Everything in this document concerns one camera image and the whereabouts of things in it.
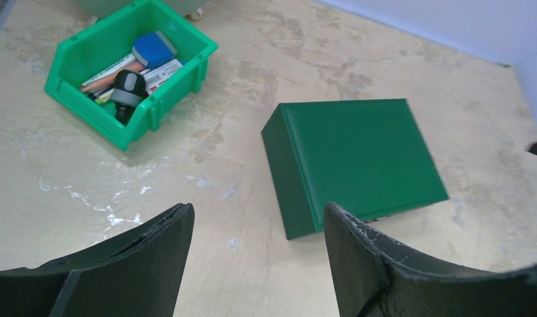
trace beige floor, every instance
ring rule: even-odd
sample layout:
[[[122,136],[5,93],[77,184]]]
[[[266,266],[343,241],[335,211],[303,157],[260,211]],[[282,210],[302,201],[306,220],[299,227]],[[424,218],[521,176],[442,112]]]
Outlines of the beige floor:
[[[511,69],[307,0],[204,11],[220,48],[203,91],[121,153],[42,90],[88,16],[18,1],[0,35],[0,269],[191,202],[177,316],[337,316],[324,237],[284,237],[260,130],[278,102],[405,97],[452,199],[375,227],[481,269],[537,262],[537,129]]]

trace scratch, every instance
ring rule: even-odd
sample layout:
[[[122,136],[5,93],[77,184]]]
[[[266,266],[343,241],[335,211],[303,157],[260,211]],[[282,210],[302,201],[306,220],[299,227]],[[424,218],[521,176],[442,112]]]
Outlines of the scratch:
[[[15,142],[19,145],[19,149],[21,150],[21,155],[22,155],[23,157],[27,157],[27,150],[25,149],[25,147],[23,146],[23,144],[21,143],[21,141],[16,140]]]
[[[119,223],[125,221],[125,219],[115,217],[113,213],[107,216],[107,220],[111,222],[111,227],[114,227],[118,225]]]
[[[239,240],[237,238],[229,239],[226,243],[226,246],[231,250],[237,252],[239,251]]]
[[[152,172],[152,170],[157,166],[157,164],[154,164],[150,169],[146,170],[144,173],[142,173],[142,176],[149,174]]]
[[[251,189],[249,190],[249,194],[247,195],[247,200],[245,201],[245,206],[243,208],[246,208],[248,206],[252,191],[254,190],[254,186],[256,186],[256,181],[254,182],[254,184],[252,184]]]
[[[185,175],[184,176],[187,180],[195,180],[196,186],[200,188],[215,188],[215,186],[205,177],[202,176],[194,176],[194,175]]]
[[[142,219],[140,219],[140,214],[137,213],[136,216],[134,216],[134,220],[131,221],[132,223],[137,223],[138,225],[143,224],[144,222]]]
[[[237,187],[232,187],[232,188],[229,188],[228,190],[224,191],[222,193],[222,195],[225,198],[230,198],[230,197],[233,196],[233,194],[235,194],[236,191],[237,191]]]
[[[72,198],[79,198],[81,199],[81,201],[83,201],[83,203],[87,206],[87,207],[91,207],[93,208],[93,210],[95,211],[111,211],[112,212],[112,209],[110,207],[110,205],[107,206],[107,208],[102,208],[102,207],[97,207],[97,206],[94,206],[92,205],[89,201],[88,201],[88,197],[87,195],[83,195],[83,194],[80,194],[80,193],[76,193],[76,192],[72,192],[71,190],[68,190],[68,192],[70,193],[70,196]]]
[[[458,198],[453,198],[453,202],[455,203],[455,214],[451,216],[450,219],[459,227],[465,228],[466,221],[462,218],[462,212],[463,212],[462,201]]]

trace black cap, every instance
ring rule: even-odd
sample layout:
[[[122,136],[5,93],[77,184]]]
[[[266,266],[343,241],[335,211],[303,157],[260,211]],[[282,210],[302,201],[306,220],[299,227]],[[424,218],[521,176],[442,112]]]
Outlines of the black cap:
[[[135,71],[123,69],[114,79],[114,92],[111,100],[116,103],[118,121],[126,124],[138,104],[146,95],[146,82],[144,76]]]

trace label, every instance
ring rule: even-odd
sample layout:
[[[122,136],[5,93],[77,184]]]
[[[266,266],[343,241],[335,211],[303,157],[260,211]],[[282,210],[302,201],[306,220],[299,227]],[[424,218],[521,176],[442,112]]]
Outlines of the label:
[[[148,94],[156,91],[163,83],[173,76],[180,68],[182,64],[177,60],[173,59],[160,67],[150,71],[147,74],[144,74],[144,79],[146,80],[146,91]]]

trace marker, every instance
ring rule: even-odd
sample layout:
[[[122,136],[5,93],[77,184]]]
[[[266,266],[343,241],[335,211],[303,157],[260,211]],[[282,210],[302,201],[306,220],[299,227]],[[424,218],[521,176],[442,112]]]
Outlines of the marker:
[[[132,64],[126,65],[125,67],[122,67],[122,69],[119,69],[118,71],[116,71],[116,72],[114,72],[112,74],[109,74],[109,75],[107,75],[105,77],[101,77],[101,78],[97,79],[96,81],[93,81],[92,83],[90,83],[88,85],[82,85],[81,86],[81,91],[86,93],[86,92],[90,92],[90,91],[96,91],[96,90],[99,90],[99,89],[101,89],[103,87],[111,85],[114,82],[114,79],[115,79],[116,75],[120,71],[123,71],[123,70],[141,71],[144,68],[145,68],[144,65],[142,65],[138,61],[135,61]]]
[[[114,88],[111,88],[109,90],[107,90],[106,92],[103,92],[99,97],[95,98],[95,102],[98,104],[98,105],[102,105],[102,104],[105,104],[107,103],[107,101],[109,101],[112,93],[114,92]]]
[[[121,58],[121,60],[117,61],[116,63],[112,64],[111,66],[107,67],[104,71],[101,71],[99,74],[91,77],[90,79],[86,80],[82,86],[87,86],[91,82],[96,81],[98,79],[101,79],[107,75],[110,75],[112,73],[117,73],[122,67],[125,67],[126,65],[130,65],[133,62],[136,61],[136,57],[134,54],[130,53],[126,55],[125,57]]]
[[[87,94],[87,97],[91,100],[97,99],[103,92],[106,92],[107,90],[112,89],[112,85],[108,85],[107,87],[101,88],[99,90],[96,90],[94,92],[90,92]]]

